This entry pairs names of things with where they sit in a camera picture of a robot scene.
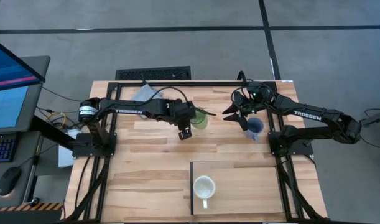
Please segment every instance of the keyboard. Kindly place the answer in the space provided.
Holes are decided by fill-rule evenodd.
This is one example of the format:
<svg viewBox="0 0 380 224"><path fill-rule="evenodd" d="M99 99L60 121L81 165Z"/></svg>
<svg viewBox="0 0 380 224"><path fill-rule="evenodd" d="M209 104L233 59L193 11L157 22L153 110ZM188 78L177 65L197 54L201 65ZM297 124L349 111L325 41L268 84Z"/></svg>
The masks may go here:
<svg viewBox="0 0 380 224"><path fill-rule="evenodd" d="M162 67L116 70L115 80L190 80L191 67Z"/></svg>
<svg viewBox="0 0 380 224"><path fill-rule="evenodd" d="M16 150L16 134L0 134L0 162L11 162Z"/></svg>

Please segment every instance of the yellow cable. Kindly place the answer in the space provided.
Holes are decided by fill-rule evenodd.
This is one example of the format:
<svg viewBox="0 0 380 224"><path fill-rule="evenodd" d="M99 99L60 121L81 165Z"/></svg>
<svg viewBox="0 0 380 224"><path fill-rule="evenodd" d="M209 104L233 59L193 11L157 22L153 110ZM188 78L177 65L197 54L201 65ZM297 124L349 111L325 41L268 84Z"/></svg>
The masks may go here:
<svg viewBox="0 0 380 224"><path fill-rule="evenodd" d="M62 125L61 125L61 127L60 127L60 129L62 129L62 128L64 127L65 122L67 121L67 116L65 115L65 113L62 113L62 112L59 112L59 113L53 112L53 113L51 113L50 115L48 115L48 116L45 117L45 121L46 121L46 120L50 120L50 118L51 118L53 115L56 115L56 114L60 114L60 115L62 115L62 116L64 117L63 123L62 123Z"/></svg>

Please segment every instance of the blue cup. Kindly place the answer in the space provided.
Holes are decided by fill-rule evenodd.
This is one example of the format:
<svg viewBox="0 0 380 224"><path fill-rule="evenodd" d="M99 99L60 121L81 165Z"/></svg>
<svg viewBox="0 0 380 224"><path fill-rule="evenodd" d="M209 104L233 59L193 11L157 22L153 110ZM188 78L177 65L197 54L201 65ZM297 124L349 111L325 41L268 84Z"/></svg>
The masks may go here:
<svg viewBox="0 0 380 224"><path fill-rule="evenodd" d="M248 122L248 130L244 132L245 136L253 141L259 140L259 134L263 131L264 125L263 121L259 118L249 118Z"/></svg>

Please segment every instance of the mug handle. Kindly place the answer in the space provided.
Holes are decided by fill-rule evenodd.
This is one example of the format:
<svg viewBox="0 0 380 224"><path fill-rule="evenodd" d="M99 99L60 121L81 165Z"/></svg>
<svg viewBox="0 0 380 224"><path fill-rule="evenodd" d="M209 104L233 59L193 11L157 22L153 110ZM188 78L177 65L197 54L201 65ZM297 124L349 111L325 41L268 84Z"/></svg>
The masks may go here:
<svg viewBox="0 0 380 224"><path fill-rule="evenodd" d="M203 209L207 209L207 208L208 208L208 200L203 199Z"/></svg>
<svg viewBox="0 0 380 224"><path fill-rule="evenodd" d="M253 141L259 141L259 135L258 134L255 134L253 136Z"/></svg>

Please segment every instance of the monitor screen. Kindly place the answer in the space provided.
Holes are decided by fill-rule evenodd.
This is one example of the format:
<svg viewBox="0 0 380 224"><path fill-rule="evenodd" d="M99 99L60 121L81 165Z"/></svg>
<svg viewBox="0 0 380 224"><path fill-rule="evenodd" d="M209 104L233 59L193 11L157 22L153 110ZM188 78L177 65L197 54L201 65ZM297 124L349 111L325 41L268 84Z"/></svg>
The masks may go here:
<svg viewBox="0 0 380 224"><path fill-rule="evenodd" d="M0 44L0 90L34 85L44 77Z"/></svg>

